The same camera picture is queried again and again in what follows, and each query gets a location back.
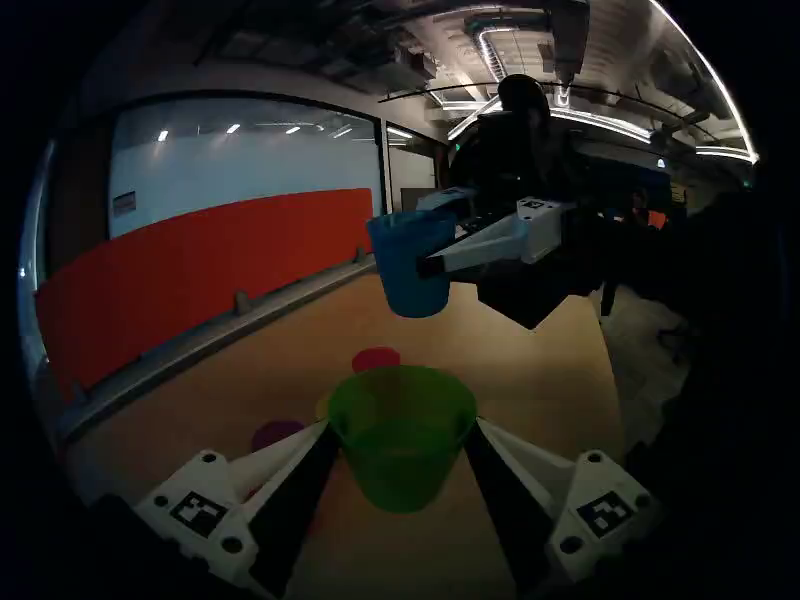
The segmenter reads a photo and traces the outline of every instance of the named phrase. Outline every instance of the pipe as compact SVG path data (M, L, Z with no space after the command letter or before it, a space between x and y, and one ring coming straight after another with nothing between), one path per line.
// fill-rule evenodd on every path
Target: pipe
M550 31L550 19L546 13L534 14L482 14L464 22L464 28L483 58L486 68L495 81L502 81L508 75L500 55L488 39L488 34L500 31Z

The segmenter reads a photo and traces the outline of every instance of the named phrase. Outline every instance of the screw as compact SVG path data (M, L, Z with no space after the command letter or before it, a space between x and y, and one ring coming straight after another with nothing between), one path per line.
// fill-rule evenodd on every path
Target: screw
M559 545L564 554L575 554L578 550L583 548L583 540L577 536L571 535L564 538Z
M227 537L222 540L222 549L231 554L238 554L242 551L242 541L237 537Z

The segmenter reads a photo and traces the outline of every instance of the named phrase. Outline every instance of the table surface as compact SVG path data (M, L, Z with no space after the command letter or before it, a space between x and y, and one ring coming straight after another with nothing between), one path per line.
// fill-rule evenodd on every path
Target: table surface
M136 400L74 444L67 469L85 498L141 499L199 450L250 451L270 420L314 420L315 406L365 348L444 369L475 394L481 416L567 458L619 458L623 433L596 313L568 297L529 331L453 284L438 315L404 319L370 274L278 319ZM363 497L337 460L288 597L513 598L480 491L462 452L439 496L412 515Z

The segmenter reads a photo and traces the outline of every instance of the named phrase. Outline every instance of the ceiling light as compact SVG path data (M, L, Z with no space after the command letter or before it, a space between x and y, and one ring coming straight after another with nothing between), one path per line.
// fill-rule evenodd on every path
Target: ceiling light
M568 113L567 114L562 114L562 113L554 112L553 116L558 118L558 119L567 119L567 120L570 120L570 121L577 121L578 123L585 123L586 125L594 125L595 127L600 127L601 129L607 129L609 131L613 131L614 133L619 133L620 135L627 135L628 137L631 137L631 138L633 138L635 140L638 140L638 141L642 142L643 144L649 144L650 143L650 136L649 135L647 137L644 137L644 136L638 135L638 134L636 134L636 133L634 133L634 132L632 132L632 131L630 131L628 129L624 129L622 127L613 125L611 123L604 123L604 122L596 120L596 119L586 118L586 117L583 117L583 116L578 116L578 115L573 115L573 114L568 114Z
M481 106L486 104L485 102L470 102L468 100L462 100L458 102L443 102L442 103L442 110L477 110Z
M500 97L495 96L486 102L481 108L476 110L474 113L461 121L461 123L451 129L447 134L447 139L454 140L457 138L467 127L475 122L479 115L497 112L500 110L503 110L503 105L500 103ZM650 132L647 129L622 119L615 119L613 117L606 117L603 115L595 115L594 113L573 110L571 108L564 108L560 106L550 107L550 113L552 116L559 119L568 119L578 123L585 123L586 125L594 125L595 127L601 127L621 135L632 137L633 139L645 144L650 143Z
M409 140L410 140L412 137L414 137L414 136L412 136L410 133L406 133L405 131L400 131L399 129L395 129L394 127L387 127L387 128L386 128L386 131L388 131L389 133L393 133L393 134L395 134L395 135L399 135L400 137L407 138L407 139L409 139Z
M459 135L463 133L463 131L467 127L469 127L472 123L475 122L475 120L478 118L479 115L488 112L493 112L495 110L502 110L502 105L500 104L500 96L495 96L494 98L486 102L483 106L481 106L479 109L477 109L475 112L473 112L471 115L466 117L463 121L461 121L461 123L453 127L447 134L447 139L448 140L456 139Z
M708 69L708 72L711 73L711 77L716 82L719 91L722 93L722 97L725 98L725 102L728 103L728 108L730 109L731 114L733 115L733 119L736 121L736 125L738 125L739 127L739 133L742 134L744 145L747 147L749 160L751 163L755 164L756 161L758 161L758 154L756 154L755 148L753 147L753 142L750 140L750 133L747 131L747 127L745 127L744 125L744 119L742 119L742 116L739 114L739 109L733 102L733 98L731 97L730 92L728 92L728 89L725 87L725 84L722 83L722 79L720 79L719 75L717 75L717 72L714 70L714 67L711 66L711 63L708 62L708 59L705 56L703 56L703 53L700 52L700 50L697 49L697 46L695 46L692 43L692 40L689 39L689 36L686 35L686 32L683 31L683 29L680 28L678 23L675 22L675 19L673 19L670 16L670 14L666 10L664 10L664 7L661 6L658 2L656 2L656 0L650 0L650 4L655 6L658 9L658 11L662 15L664 15L664 17L670 23L672 23L672 26L675 27L675 29L678 30L678 33L680 33L683 36L683 38L687 41L687 43L697 53L697 56L700 57L700 60L703 61L703 64L706 66L706 69Z
M749 155L740 154L739 152L720 152L719 150L698 150L697 154L700 156L723 156L725 158L738 158L739 160L746 160L750 164L755 164L755 161Z
M730 154L741 154L743 156L749 156L750 154L744 148L734 148L732 146L695 146L695 150L709 150L709 151L720 151L720 152L728 152Z

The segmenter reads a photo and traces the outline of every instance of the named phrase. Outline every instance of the red wall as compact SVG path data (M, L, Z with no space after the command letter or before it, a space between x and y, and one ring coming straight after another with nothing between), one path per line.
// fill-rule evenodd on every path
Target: red wall
M176 335L371 251L368 189L259 198L174 217L79 256L36 293L50 367L67 402Z

